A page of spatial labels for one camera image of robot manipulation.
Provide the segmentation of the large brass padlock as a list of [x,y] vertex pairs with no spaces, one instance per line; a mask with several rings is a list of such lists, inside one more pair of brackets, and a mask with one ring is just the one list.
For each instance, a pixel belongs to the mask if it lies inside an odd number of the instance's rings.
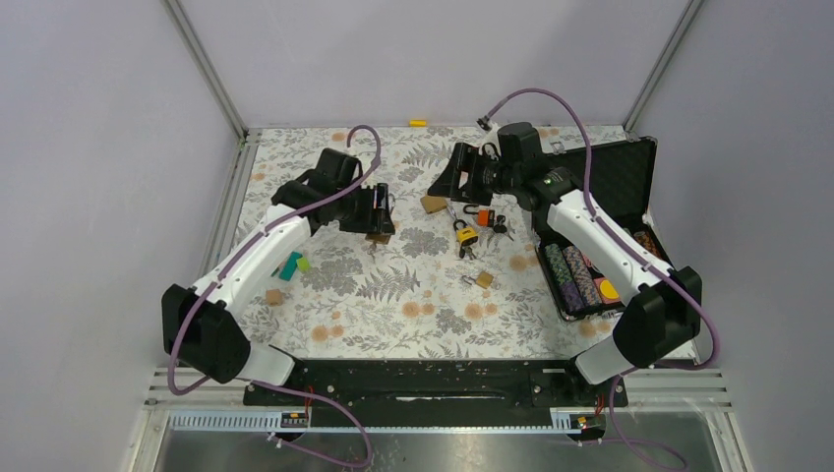
[[365,241],[369,243],[366,253],[373,259],[380,247],[385,247],[391,239],[389,234],[367,234]]

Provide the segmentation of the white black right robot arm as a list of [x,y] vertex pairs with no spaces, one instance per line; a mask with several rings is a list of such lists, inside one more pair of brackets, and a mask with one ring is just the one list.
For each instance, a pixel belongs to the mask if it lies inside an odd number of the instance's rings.
[[591,196],[589,183],[543,151],[531,124],[505,125],[488,137],[479,147],[455,144],[429,195],[480,206],[495,194],[514,196],[587,256],[625,305],[613,333],[571,360],[569,400],[591,403],[604,382],[649,367],[699,334],[702,283],[691,267],[675,269],[630,238]]

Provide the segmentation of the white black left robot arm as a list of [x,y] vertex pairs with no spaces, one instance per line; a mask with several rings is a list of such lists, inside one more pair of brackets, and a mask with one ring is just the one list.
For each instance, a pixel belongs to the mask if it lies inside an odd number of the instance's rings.
[[257,343],[237,315],[275,269],[289,261],[318,230],[391,235],[389,186],[366,185],[370,172],[342,151],[324,149],[317,165],[282,184],[255,228],[215,268],[191,285],[171,285],[161,298],[163,348],[219,384],[246,380],[268,384],[283,404],[304,394],[305,379],[294,358]]

